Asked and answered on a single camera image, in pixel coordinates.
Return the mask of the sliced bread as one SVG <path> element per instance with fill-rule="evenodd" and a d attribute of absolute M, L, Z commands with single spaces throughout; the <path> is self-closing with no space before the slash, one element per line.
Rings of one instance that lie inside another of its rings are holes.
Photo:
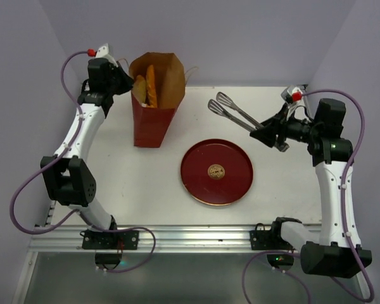
<path fill-rule="evenodd" d="M 142 75 L 136 77 L 133 87 L 133 93 L 139 103 L 144 104 L 147 98 L 147 83 Z"/>

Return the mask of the long twisted bread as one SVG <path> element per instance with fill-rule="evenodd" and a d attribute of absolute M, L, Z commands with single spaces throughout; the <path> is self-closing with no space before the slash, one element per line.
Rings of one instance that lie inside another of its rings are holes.
<path fill-rule="evenodd" d="M 155 68 L 153 65 L 149 65 L 146 70 L 146 92 L 148 105 L 151 108 L 157 108 L 158 100 L 156 94 Z"/>

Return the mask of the red paper bag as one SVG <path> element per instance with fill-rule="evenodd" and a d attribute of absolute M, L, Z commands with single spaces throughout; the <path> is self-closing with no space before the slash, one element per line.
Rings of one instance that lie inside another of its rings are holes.
<path fill-rule="evenodd" d="M 186 85 L 192 67 L 184 65 L 174 53 L 148 52 L 136 58 L 129 65 L 129 76 L 136 81 L 138 75 L 146 79 L 149 65 L 155 68 L 158 107 L 151 108 L 148 99 L 141 104 L 131 90 L 132 114 L 134 121 L 134 146 L 139 148 L 159 148 L 167 130 L 185 96 Z"/>

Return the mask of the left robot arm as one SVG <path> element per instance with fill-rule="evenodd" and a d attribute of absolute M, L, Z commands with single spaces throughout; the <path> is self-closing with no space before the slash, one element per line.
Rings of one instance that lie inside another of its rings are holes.
<path fill-rule="evenodd" d="M 115 230 L 115 219 L 96 197 L 96 180 L 86 161 L 114 96 L 129 92 L 134 81 L 111 57 L 89 60 L 87 71 L 89 88 L 77 98 L 77 111 L 70 130 L 54 155 L 43 157 L 40 166 L 49 198 L 77 210 L 83 221 L 98 231 L 97 242 L 110 249 L 117 245 L 119 233 Z"/>

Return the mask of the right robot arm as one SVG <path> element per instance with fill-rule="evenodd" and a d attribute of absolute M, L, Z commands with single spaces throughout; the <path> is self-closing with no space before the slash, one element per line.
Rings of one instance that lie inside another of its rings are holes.
<path fill-rule="evenodd" d="M 321 99 L 313 120 L 295 118 L 291 104 L 263 122 L 250 136 L 266 146 L 278 147 L 287 139 L 307 144 L 320 187 L 322 226 L 311 233 L 300 220 L 277 217 L 267 231 L 253 232 L 258 249 L 296 249 L 304 273 L 351 278 L 372 262 L 362 248 L 355 225 L 351 176 L 351 141 L 343 139 L 344 102 Z"/>

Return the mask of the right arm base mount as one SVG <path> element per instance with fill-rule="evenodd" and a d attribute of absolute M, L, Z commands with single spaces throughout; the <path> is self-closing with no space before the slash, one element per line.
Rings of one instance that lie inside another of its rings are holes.
<path fill-rule="evenodd" d="M 278 221 L 273 221 L 270 226 L 257 223 L 249 231 L 250 246 L 255 251 L 286 251 L 296 253 L 296 249 L 280 237 L 281 225 Z M 294 265 L 295 258 L 285 253 L 269 253 L 267 261 L 275 269 L 290 270 Z"/>

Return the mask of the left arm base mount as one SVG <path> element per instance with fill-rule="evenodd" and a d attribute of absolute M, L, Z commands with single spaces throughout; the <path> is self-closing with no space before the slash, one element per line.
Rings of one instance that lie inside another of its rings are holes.
<path fill-rule="evenodd" d="M 82 249 L 94 250 L 94 261 L 97 267 L 104 270 L 115 270 L 122 261 L 124 250 L 137 250 L 139 231 L 96 232 L 89 229 L 81 231 Z"/>

